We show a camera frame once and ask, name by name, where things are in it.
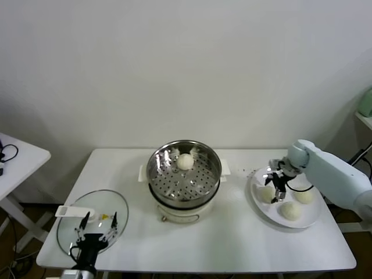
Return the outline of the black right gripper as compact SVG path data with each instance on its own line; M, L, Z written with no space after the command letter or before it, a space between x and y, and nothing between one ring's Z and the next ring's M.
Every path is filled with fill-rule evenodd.
M271 200L271 203L282 202L285 199L287 190L287 182L292 180L292 176L288 176L280 169L271 168L271 173L266 175L264 185L267 186L270 183L273 183L275 187L274 197Z

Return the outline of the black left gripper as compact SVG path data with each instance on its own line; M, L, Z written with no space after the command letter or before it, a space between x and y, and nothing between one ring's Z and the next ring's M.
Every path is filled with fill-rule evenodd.
M117 213L113 215L110 229L104 233L89 233L83 234L88 220L90 218L90 212L84 216L80 221L78 227L74 229L77 242L70 248L70 257L76 263L76 266L95 266L98 254L108 247L108 241L114 239L117 235Z

